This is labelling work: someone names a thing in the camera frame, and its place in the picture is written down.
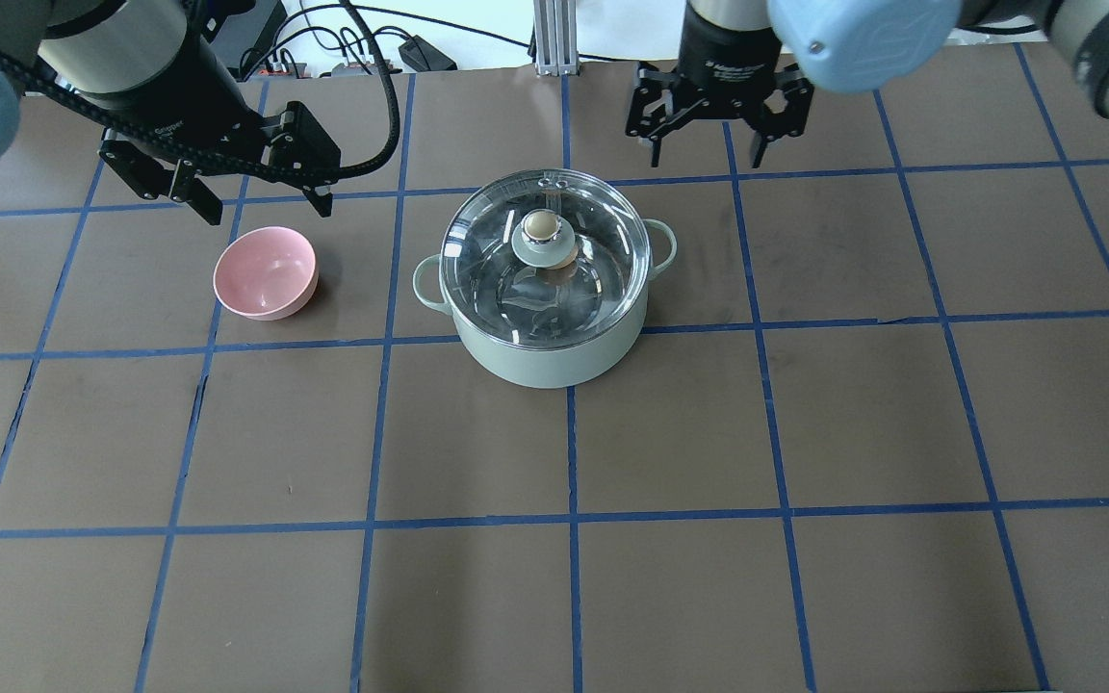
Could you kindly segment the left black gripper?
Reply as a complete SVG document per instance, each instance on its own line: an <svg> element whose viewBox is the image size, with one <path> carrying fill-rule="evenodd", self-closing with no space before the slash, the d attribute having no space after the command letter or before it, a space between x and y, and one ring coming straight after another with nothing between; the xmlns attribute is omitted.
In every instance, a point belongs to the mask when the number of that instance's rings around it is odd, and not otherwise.
<svg viewBox="0 0 1109 693"><path fill-rule="evenodd" d="M74 19L73 85L85 118L128 137L98 145L106 167L138 197L181 203L211 225L223 203L201 171L260 164L265 142L261 162L282 174L340 165L340 147L302 102L264 119L250 109L189 19Z"/></svg>

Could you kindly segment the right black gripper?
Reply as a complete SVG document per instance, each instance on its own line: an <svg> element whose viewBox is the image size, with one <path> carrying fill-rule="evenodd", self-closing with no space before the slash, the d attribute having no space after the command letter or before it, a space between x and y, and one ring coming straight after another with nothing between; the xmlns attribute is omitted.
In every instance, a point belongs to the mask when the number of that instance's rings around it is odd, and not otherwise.
<svg viewBox="0 0 1109 693"><path fill-rule="evenodd" d="M798 65L775 73L780 49L766 14L686 14L675 70L635 63L625 136L659 167L664 137L692 118L743 119L753 131L749 163L760 167L771 143L804 135L815 92ZM770 93L784 98L779 113Z"/></svg>

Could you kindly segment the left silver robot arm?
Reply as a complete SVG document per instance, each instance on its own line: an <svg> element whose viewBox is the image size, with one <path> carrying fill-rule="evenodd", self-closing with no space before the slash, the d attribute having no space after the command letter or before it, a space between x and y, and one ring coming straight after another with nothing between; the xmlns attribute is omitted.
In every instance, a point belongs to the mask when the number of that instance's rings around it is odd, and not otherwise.
<svg viewBox="0 0 1109 693"><path fill-rule="evenodd" d="M246 104L210 41L224 16L204 1L0 1L0 161L39 92L104 128L98 157L139 198L218 224L208 179L245 175L329 215L338 145L302 104Z"/></svg>

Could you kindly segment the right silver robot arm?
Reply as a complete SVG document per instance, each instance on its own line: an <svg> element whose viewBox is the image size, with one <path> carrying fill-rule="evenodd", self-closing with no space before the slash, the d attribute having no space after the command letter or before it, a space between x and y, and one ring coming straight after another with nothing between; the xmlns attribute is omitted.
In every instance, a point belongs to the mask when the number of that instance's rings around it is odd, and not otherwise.
<svg viewBox="0 0 1109 693"><path fill-rule="evenodd" d="M1026 19L1109 119L1109 1L689 1L675 67L635 67L625 135L744 121L751 163L804 133L820 90L859 93L919 70L954 32L1013 34Z"/></svg>

